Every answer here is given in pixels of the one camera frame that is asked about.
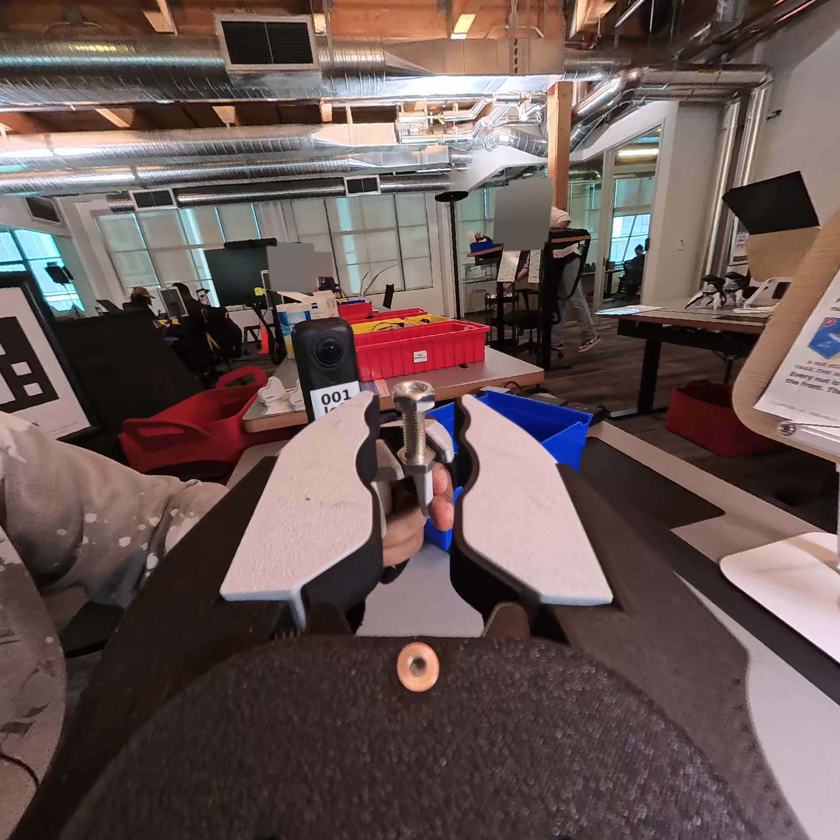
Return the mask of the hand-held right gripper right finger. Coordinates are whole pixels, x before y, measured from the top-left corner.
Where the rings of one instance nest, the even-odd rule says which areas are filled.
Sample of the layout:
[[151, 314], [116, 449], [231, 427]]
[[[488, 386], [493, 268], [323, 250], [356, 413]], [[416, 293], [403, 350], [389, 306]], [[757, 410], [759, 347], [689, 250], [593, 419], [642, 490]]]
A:
[[458, 475], [451, 557], [546, 606], [607, 606], [614, 594], [559, 464], [479, 398], [455, 403]]

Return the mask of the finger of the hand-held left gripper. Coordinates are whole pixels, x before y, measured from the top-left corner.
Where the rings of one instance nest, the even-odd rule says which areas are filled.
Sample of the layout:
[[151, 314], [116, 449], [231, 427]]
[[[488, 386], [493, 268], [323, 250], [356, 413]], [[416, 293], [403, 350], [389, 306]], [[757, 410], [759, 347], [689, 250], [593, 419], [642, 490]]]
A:
[[394, 508], [394, 488], [404, 479], [403, 463], [383, 439], [375, 442], [376, 473], [373, 488], [378, 496], [381, 521], [386, 522]]
[[[431, 449], [435, 453], [434, 467], [436, 464], [440, 464], [449, 468], [455, 459], [455, 445], [449, 432], [437, 420], [426, 420], [425, 433], [427, 449]], [[404, 446], [403, 423], [398, 421], [385, 423], [382, 426], [382, 439], [397, 453]], [[434, 498], [433, 471], [427, 476], [420, 476], [419, 479], [404, 477], [402, 482], [406, 481], [413, 486], [417, 505], [425, 519], [428, 519], [428, 506]]]

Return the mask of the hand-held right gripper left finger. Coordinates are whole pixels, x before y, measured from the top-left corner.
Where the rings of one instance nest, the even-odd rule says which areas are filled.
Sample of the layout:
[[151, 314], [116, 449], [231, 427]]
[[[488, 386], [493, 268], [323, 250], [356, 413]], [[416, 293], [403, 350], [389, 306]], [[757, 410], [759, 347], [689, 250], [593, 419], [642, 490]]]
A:
[[314, 606], [364, 602], [383, 569], [379, 431], [379, 397], [362, 392], [280, 451], [220, 586], [226, 602], [284, 602], [298, 629]]

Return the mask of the silver hex bolt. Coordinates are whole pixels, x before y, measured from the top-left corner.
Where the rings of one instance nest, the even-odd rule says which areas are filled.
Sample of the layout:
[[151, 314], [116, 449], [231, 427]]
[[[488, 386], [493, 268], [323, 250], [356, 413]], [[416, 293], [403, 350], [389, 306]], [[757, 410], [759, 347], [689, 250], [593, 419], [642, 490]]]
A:
[[425, 381], [403, 381], [393, 389], [392, 399], [402, 415], [404, 447], [410, 455], [420, 455], [427, 449], [425, 419], [436, 404], [434, 388]]

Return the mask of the blue plastic bin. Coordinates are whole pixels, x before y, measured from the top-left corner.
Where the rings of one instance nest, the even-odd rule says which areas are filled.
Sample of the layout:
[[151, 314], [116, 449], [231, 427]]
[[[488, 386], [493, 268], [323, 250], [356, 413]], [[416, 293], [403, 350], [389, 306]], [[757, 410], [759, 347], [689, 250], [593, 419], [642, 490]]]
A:
[[[556, 463], [578, 469], [592, 422], [592, 412], [538, 400], [537, 396], [549, 395], [525, 396], [486, 388], [477, 398], [537, 440]], [[526, 406], [527, 400], [535, 403], [535, 406]], [[459, 445], [455, 434], [455, 404], [435, 408], [427, 417], [443, 425], [452, 438], [457, 453]], [[452, 541], [452, 530], [439, 530], [431, 521], [427, 521], [425, 540], [443, 551], [448, 551]]]

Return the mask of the person's left forearm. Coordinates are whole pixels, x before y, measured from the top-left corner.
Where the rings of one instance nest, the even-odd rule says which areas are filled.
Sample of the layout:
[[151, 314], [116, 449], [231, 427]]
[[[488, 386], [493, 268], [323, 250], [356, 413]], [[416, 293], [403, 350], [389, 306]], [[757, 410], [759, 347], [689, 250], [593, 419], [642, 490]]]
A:
[[2, 414], [2, 599], [79, 586], [125, 608], [166, 554], [226, 495], [147, 476]]

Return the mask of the white tissue box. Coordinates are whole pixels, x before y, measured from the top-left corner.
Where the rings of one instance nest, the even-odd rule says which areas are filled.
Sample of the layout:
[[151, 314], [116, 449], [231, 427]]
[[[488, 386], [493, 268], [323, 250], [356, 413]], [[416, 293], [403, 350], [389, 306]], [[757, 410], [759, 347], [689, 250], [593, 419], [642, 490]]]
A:
[[334, 319], [340, 315], [338, 299], [331, 290], [312, 293], [276, 292], [275, 300], [278, 310], [306, 312], [309, 320]]

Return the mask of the yellow plastic bin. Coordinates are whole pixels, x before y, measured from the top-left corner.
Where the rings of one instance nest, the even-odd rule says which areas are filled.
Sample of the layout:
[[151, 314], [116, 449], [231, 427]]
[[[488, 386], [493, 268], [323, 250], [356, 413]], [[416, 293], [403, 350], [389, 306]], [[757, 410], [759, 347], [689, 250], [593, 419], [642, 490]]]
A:
[[433, 324], [449, 322], [450, 318], [431, 314], [415, 314], [404, 318], [379, 318], [352, 322], [351, 328], [355, 334], [378, 333], [396, 329], [426, 327]]

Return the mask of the black jacket yellow print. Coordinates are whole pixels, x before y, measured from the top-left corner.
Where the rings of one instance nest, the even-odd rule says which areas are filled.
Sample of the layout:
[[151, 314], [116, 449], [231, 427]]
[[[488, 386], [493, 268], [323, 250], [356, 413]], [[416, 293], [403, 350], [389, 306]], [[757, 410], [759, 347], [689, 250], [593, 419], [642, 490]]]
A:
[[225, 308], [195, 310], [173, 327], [171, 349], [203, 387], [215, 386], [223, 373], [243, 355], [244, 339], [240, 327]]

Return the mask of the black rectangular device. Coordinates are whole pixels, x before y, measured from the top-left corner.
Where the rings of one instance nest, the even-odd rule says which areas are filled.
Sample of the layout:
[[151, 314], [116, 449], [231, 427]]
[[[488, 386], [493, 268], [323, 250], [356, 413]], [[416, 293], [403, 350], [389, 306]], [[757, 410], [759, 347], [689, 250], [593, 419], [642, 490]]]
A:
[[563, 399], [549, 392], [527, 393], [525, 394], [525, 397], [529, 400], [533, 400], [536, 402], [546, 403], [552, 406], [562, 407], [566, 410], [591, 415], [591, 425], [599, 424], [604, 420], [608, 419], [611, 415], [609, 410], [605, 406], [592, 406], [582, 404], [579, 402]]

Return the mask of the black standing desk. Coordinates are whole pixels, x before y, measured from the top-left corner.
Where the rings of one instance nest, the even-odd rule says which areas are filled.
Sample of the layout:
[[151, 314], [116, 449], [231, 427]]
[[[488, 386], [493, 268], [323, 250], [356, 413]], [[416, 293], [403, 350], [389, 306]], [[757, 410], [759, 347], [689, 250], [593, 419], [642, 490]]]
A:
[[477, 267], [496, 270], [494, 293], [486, 311], [489, 346], [499, 351], [527, 351], [537, 365], [549, 371], [557, 350], [552, 331], [560, 322], [570, 291], [562, 291], [564, 271], [577, 260], [575, 290], [588, 256], [592, 235], [583, 228], [552, 228], [543, 247], [528, 256], [529, 289], [517, 289], [521, 251], [501, 245], [478, 245], [471, 255]]

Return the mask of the large black panel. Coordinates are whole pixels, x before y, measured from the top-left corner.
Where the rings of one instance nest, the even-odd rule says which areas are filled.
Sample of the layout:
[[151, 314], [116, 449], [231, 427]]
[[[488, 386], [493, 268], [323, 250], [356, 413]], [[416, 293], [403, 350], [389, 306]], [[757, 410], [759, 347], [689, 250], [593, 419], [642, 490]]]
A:
[[58, 319], [54, 333], [98, 425], [110, 433], [203, 389], [163, 331], [139, 314]]

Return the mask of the red box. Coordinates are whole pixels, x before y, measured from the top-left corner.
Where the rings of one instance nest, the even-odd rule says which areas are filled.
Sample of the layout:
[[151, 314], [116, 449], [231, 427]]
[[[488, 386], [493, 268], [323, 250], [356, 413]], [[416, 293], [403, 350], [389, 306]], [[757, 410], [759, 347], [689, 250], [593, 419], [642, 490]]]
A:
[[673, 389], [665, 428], [714, 455], [767, 455], [782, 445], [748, 429], [732, 408], [730, 385], [691, 381]]

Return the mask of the wooden desk black legs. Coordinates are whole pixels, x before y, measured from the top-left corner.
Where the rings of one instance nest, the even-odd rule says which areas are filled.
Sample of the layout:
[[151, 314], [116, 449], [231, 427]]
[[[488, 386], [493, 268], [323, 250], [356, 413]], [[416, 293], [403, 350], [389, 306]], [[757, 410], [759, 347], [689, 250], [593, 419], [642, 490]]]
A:
[[729, 385], [732, 383], [733, 366], [749, 356], [770, 320], [769, 315], [749, 316], [729, 310], [635, 306], [603, 309], [596, 315], [616, 320], [618, 335], [644, 341], [636, 407], [611, 413], [610, 419], [614, 420], [667, 411], [666, 406], [655, 405], [664, 345], [712, 352], [724, 363], [722, 382]]

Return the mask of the white black marker board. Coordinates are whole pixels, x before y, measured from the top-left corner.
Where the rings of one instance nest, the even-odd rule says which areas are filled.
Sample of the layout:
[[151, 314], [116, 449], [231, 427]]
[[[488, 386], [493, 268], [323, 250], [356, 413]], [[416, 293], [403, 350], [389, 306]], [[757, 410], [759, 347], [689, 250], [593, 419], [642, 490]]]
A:
[[34, 278], [2, 273], [1, 410], [53, 438], [73, 438], [95, 423], [53, 326]]

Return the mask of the wooden poster board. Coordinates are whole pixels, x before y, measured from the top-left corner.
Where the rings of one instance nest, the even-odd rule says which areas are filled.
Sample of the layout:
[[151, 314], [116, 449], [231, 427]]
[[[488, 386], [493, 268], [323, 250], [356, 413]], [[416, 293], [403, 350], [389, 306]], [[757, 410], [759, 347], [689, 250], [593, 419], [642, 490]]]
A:
[[802, 333], [839, 267], [839, 213], [822, 226], [805, 254], [791, 288], [756, 342], [732, 390], [732, 406], [738, 419], [752, 432], [769, 440], [838, 465], [838, 431], [813, 430], [784, 436], [782, 418], [763, 413], [755, 405], [766, 390], [784, 357]]

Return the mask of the black silver desk tools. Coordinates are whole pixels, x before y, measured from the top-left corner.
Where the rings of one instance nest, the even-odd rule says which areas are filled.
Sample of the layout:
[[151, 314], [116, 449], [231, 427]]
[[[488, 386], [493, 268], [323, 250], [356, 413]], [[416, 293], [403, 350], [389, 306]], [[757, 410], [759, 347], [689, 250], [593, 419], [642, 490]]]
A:
[[740, 308], [747, 300], [751, 274], [729, 271], [724, 277], [706, 275], [701, 278], [700, 290], [688, 300], [685, 309], [692, 306], [711, 307], [718, 310], [732, 305]]

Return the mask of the person's grey printed sweatshirt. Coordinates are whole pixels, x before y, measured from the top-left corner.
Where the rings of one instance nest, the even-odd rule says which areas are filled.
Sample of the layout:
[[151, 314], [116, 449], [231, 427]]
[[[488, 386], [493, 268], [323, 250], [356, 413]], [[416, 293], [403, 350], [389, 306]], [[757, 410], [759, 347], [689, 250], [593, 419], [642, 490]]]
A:
[[35, 582], [1, 536], [1, 838], [9, 838], [56, 752], [66, 711], [65, 656]]

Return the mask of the ceiling vent grille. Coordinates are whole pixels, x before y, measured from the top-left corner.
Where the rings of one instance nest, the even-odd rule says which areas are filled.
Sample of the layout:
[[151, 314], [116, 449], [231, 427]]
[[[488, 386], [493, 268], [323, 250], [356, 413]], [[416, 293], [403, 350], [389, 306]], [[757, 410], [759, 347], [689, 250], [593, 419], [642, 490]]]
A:
[[233, 71], [320, 71], [310, 15], [217, 13], [214, 26], [225, 66]]

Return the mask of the printed instruction poster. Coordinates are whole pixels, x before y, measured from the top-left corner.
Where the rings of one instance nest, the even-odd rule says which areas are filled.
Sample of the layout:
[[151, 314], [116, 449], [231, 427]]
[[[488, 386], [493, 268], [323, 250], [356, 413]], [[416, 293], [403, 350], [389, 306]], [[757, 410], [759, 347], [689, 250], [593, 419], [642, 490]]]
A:
[[839, 425], [839, 275], [805, 321], [755, 409], [796, 424]]

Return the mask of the white tablet stand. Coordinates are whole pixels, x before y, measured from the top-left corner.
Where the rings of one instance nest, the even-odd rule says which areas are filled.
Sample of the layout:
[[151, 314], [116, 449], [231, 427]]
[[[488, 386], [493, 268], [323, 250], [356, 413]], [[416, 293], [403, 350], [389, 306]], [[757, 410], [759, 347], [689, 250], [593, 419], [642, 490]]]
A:
[[774, 308], [784, 297], [792, 281], [792, 277], [772, 277], [761, 281], [756, 288], [750, 287], [752, 295], [745, 299], [744, 307], [751, 310]]

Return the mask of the small wooden board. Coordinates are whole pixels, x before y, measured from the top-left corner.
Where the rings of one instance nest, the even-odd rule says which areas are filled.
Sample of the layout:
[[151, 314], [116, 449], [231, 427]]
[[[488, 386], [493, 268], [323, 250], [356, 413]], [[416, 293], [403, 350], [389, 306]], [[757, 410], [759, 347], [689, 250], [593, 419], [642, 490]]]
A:
[[793, 278], [821, 233], [821, 226], [768, 234], [750, 234], [745, 241], [749, 273], [760, 284], [769, 279]]

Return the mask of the small black panel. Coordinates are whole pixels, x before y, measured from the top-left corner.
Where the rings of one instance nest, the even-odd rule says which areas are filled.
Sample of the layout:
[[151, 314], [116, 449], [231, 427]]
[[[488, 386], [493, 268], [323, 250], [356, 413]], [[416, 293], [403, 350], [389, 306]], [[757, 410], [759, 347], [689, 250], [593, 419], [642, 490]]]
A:
[[722, 201], [750, 235], [818, 228], [811, 196], [800, 171], [733, 187]]

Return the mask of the black wall screen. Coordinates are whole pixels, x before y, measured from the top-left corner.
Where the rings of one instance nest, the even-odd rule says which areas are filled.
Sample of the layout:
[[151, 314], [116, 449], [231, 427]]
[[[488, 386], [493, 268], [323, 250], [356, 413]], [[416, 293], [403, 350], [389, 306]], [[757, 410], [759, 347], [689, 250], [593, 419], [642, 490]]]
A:
[[221, 307], [266, 307], [267, 247], [205, 249], [203, 255]]

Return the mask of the slim silver ventilation duct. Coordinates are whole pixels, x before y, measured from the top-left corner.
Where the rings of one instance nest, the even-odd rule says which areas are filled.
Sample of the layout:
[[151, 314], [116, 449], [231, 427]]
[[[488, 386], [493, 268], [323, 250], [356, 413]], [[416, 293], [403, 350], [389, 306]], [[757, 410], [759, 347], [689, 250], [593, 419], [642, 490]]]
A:
[[[444, 173], [379, 175], [381, 194], [441, 193], [449, 188]], [[255, 182], [216, 186], [183, 187], [173, 190], [178, 207], [308, 200], [346, 197], [343, 177], [303, 179], [282, 182]]]

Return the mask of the wooden support post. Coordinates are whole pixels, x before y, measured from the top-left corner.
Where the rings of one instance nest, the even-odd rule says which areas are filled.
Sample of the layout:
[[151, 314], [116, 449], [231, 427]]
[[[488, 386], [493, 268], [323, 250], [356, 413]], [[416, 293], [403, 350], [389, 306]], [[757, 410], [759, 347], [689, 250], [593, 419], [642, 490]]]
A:
[[547, 172], [552, 185], [552, 205], [562, 210], [566, 210], [569, 204], [573, 99], [574, 84], [570, 81], [558, 81], [549, 89], [546, 105]]

